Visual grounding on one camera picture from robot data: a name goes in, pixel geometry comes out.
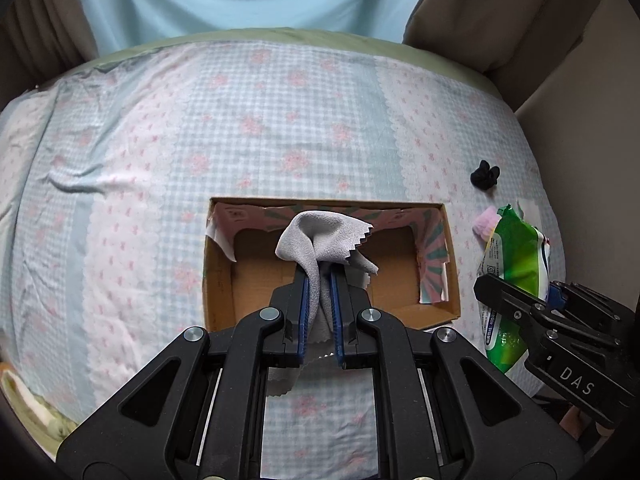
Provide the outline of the person's right hand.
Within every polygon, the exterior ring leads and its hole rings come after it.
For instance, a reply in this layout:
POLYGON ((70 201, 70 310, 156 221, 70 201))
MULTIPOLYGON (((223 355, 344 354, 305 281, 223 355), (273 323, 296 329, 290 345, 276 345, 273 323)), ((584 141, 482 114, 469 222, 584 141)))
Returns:
POLYGON ((600 439, 597 423, 576 406, 571 406, 565 413, 560 427, 578 442, 596 443, 600 439))

